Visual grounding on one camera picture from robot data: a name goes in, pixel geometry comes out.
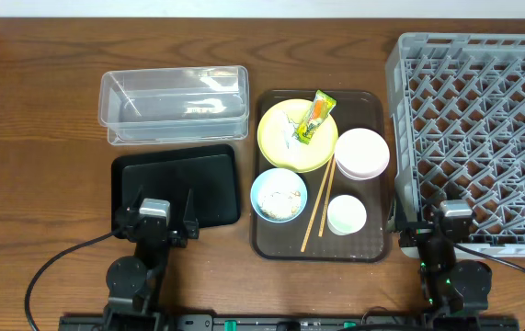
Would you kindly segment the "white cup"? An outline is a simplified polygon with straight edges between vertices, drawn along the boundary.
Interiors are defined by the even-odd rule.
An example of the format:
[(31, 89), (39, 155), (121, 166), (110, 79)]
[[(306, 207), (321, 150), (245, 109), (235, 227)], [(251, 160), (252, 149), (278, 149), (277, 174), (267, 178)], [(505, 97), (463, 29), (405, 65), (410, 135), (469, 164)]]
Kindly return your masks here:
[(364, 204), (351, 195), (339, 195), (330, 200), (327, 208), (327, 225), (336, 235), (354, 234), (367, 222)]

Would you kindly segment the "pink bowl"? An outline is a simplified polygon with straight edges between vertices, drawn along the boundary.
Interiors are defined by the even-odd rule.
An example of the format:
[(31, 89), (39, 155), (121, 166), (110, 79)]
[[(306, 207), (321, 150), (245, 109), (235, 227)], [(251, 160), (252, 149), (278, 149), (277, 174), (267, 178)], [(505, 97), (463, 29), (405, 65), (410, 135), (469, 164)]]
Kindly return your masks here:
[(364, 128), (351, 129), (337, 139), (335, 159), (339, 171), (352, 180), (378, 177), (389, 165), (387, 142), (377, 133)]

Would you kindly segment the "wooden chopstick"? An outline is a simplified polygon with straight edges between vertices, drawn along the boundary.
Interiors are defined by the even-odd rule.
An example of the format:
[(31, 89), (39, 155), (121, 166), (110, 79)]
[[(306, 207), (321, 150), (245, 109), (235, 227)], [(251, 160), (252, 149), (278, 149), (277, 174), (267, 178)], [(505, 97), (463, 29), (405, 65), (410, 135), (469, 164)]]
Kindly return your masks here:
[(325, 230), (325, 222), (326, 222), (326, 216), (327, 216), (327, 208), (329, 204), (329, 199), (332, 191), (334, 176), (335, 176), (335, 169), (336, 169), (336, 159), (334, 156), (332, 156), (329, 172), (328, 172), (328, 178), (327, 178), (327, 189), (325, 190), (325, 201), (323, 204), (322, 214), (321, 214), (321, 222), (320, 227), (318, 231), (318, 236), (323, 237), (324, 230)]
[(321, 197), (323, 195), (325, 183), (326, 183), (326, 181), (328, 179), (328, 176), (329, 176), (329, 173), (330, 173), (330, 169), (331, 169), (333, 163), (334, 163), (334, 157), (332, 156), (331, 159), (328, 161), (328, 163), (326, 165), (325, 172), (324, 172), (324, 175), (322, 177), (322, 180), (321, 180), (321, 183), (320, 183), (320, 186), (319, 186), (319, 190), (318, 190), (318, 193), (317, 193), (315, 201), (314, 201), (314, 206), (312, 208), (312, 213), (311, 213), (311, 216), (310, 216), (307, 228), (306, 228), (306, 232), (305, 232), (304, 238), (302, 240), (302, 245), (301, 245), (301, 249), (300, 249), (301, 253), (304, 253), (305, 249), (307, 247), (307, 243), (308, 243), (311, 231), (312, 231), (313, 226), (314, 226), (314, 219), (316, 217), (317, 209), (318, 209)]

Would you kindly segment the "light blue bowl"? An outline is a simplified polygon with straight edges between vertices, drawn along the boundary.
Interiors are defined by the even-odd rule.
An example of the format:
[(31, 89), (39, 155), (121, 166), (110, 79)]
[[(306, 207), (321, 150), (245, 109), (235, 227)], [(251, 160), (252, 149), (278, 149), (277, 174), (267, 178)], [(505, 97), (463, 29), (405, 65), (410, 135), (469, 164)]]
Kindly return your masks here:
[[(301, 192), (302, 204), (298, 213), (285, 221), (273, 221), (264, 216), (258, 207), (258, 194), (261, 191), (291, 191), (298, 190)], [(293, 171), (284, 168), (271, 168), (261, 173), (252, 184), (250, 189), (250, 201), (256, 214), (263, 220), (271, 223), (287, 223), (293, 221), (304, 210), (308, 199), (307, 187), (302, 178)]]

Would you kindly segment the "rice and shell leftovers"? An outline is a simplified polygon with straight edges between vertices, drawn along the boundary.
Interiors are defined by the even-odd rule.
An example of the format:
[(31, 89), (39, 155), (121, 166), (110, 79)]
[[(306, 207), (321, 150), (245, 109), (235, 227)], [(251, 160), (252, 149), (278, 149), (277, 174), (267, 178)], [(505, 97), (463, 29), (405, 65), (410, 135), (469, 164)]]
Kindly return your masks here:
[(258, 194), (258, 207), (262, 214), (273, 221), (285, 221), (294, 217), (302, 204), (301, 192), (261, 191)]

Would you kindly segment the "yellow plate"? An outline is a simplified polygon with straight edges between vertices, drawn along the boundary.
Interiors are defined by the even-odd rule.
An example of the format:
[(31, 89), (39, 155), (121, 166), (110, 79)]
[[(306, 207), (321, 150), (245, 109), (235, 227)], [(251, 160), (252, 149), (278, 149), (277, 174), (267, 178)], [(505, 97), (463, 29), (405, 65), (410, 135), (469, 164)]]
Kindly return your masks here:
[(300, 148), (289, 151), (280, 131), (279, 112), (285, 111), (297, 126), (312, 106), (304, 99), (287, 99), (269, 108), (257, 127), (257, 144), (263, 156), (275, 167), (287, 168), (296, 173), (314, 171), (327, 163), (335, 149), (339, 136), (337, 125), (331, 115), (315, 132), (309, 144), (300, 142)]

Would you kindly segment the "green snack wrapper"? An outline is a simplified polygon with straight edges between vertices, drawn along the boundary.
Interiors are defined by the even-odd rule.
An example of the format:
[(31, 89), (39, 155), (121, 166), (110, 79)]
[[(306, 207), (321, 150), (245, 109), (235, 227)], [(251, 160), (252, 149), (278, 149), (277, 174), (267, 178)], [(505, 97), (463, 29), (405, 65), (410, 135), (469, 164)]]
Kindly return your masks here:
[(312, 106), (308, 108), (295, 130), (295, 137), (304, 144), (309, 144), (315, 132), (336, 107), (337, 101), (321, 90), (315, 92)]

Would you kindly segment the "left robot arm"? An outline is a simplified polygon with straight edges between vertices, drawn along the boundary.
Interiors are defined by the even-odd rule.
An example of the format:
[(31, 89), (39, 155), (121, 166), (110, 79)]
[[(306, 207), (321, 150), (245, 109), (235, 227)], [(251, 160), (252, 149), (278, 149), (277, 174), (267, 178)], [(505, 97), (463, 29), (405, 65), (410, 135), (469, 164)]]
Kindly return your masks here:
[(148, 199), (138, 192), (114, 214), (116, 230), (135, 244), (134, 254), (115, 260), (108, 268), (108, 303), (101, 328), (105, 331), (175, 330), (175, 318), (159, 308), (170, 250), (184, 248), (199, 237), (194, 192), (185, 207), (173, 212), (167, 200)]

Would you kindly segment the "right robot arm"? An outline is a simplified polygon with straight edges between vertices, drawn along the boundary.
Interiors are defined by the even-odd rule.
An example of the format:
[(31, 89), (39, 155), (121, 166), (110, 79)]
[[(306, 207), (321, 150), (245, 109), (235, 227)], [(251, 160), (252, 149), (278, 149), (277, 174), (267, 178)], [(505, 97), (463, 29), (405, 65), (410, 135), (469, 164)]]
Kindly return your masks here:
[(444, 200), (428, 222), (410, 222), (401, 199), (393, 200), (391, 230), (399, 246), (415, 248), (421, 289), (430, 307), (420, 316), (430, 330), (479, 330), (478, 313), (488, 308), (492, 271), (486, 263), (456, 257), (455, 245), (469, 235), (474, 212), (463, 200)]

